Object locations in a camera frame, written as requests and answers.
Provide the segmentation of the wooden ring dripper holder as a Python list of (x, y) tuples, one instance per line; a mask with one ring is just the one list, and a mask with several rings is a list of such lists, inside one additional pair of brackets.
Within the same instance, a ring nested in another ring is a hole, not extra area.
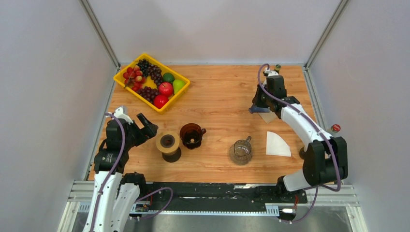
[(174, 131), (163, 131), (156, 136), (156, 148), (165, 155), (173, 155), (180, 146), (180, 137)]

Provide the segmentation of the white paper coffee filter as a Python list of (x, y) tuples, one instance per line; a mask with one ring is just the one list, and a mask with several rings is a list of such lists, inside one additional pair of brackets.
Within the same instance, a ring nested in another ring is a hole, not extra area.
[(268, 131), (266, 134), (266, 154), (290, 157), (290, 146), (278, 134)]

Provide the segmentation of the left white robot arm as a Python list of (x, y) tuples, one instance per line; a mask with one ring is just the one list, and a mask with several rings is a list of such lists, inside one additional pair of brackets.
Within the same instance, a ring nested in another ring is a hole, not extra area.
[(125, 113), (107, 113), (110, 117), (94, 158), (93, 195), (84, 227), (85, 232), (121, 232), (129, 218), (135, 200), (147, 196), (148, 187), (143, 174), (124, 172), (129, 151), (142, 145), (157, 134), (158, 126), (142, 113), (138, 127)]

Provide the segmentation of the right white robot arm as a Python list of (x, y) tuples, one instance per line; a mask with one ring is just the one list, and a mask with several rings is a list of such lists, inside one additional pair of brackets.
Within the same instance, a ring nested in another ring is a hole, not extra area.
[(323, 187), (338, 192), (348, 175), (347, 142), (321, 129), (294, 96), (288, 96), (284, 78), (276, 72), (259, 82), (250, 113), (273, 112), (288, 124), (304, 144), (302, 169), (278, 178), (276, 195), (288, 202), (296, 192)]

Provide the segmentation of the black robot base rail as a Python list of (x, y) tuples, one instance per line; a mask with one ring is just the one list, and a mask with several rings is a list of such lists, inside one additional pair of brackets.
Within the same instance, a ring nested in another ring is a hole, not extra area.
[(132, 217), (160, 214), (294, 216), (299, 204), (307, 203), (303, 190), (281, 193), (274, 184), (228, 184), (151, 182), (131, 208)]

